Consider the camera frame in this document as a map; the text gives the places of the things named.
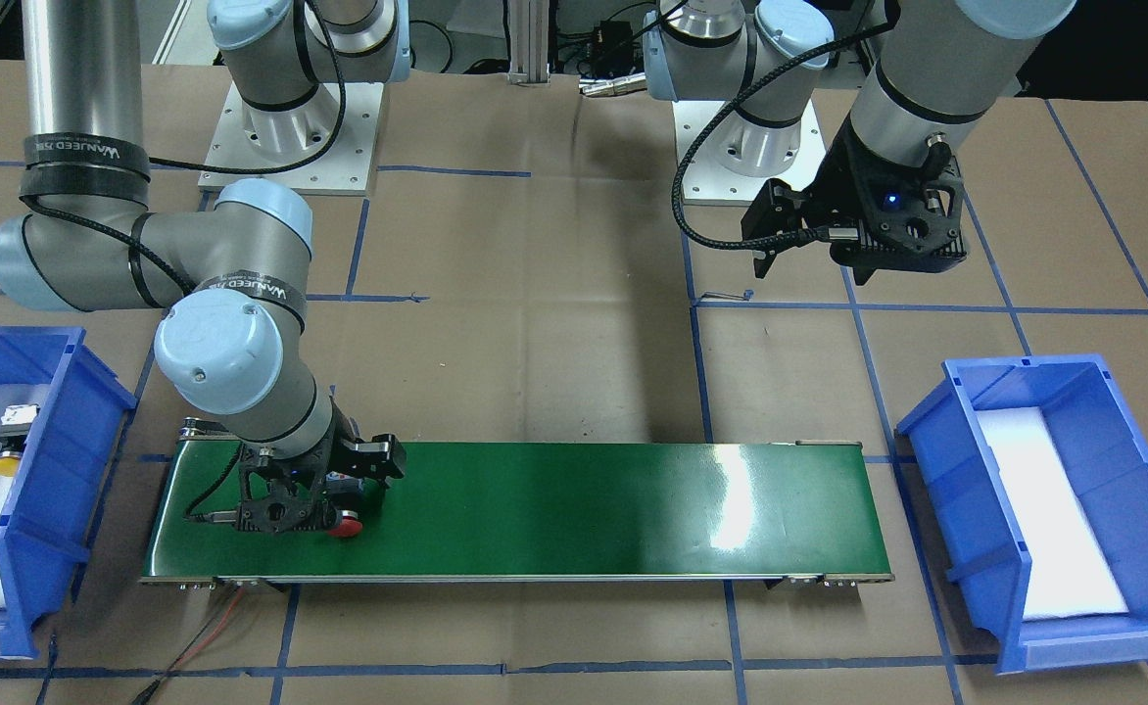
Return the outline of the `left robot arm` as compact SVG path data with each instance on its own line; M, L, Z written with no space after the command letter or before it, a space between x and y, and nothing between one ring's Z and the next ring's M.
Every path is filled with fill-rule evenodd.
M956 149L1071 1L905 1L843 37L806 1L660 1L642 53L658 100L714 100L678 160L670 209L695 245L751 251L763 277L793 247L828 245L864 284L882 269L940 273L967 258ZM810 184L782 179L805 108L833 54L882 36L864 85ZM685 177L718 164L762 179L736 240L687 220Z

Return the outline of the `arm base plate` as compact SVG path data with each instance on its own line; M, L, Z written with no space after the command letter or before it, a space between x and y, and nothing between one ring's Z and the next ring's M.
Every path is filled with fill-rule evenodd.
M768 178L805 189L827 156L817 113L808 102L799 122L771 129L730 115L704 140L683 175L687 206L748 206Z
M269 179L301 195L367 196L383 90L381 83L347 84L346 117L335 144L310 164L270 175ZM203 164L246 168L249 175L295 164L326 144L338 107L338 86L331 83L321 85L307 104L286 113L259 111L232 85Z

